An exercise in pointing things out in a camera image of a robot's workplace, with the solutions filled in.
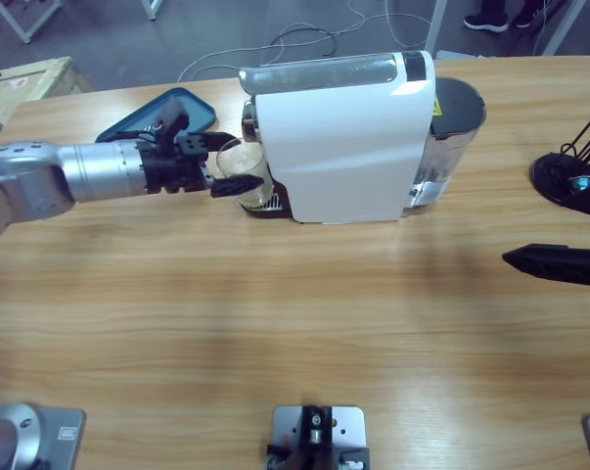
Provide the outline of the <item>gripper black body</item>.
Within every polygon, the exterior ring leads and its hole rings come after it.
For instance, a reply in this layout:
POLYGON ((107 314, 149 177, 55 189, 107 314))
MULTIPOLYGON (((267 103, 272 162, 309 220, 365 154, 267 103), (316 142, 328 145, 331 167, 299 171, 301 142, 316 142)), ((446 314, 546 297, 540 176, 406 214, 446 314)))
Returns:
POLYGON ((167 150, 141 141, 140 157, 148 194, 198 192, 213 182, 206 164, 208 148, 202 140, 176 140, 167 150))

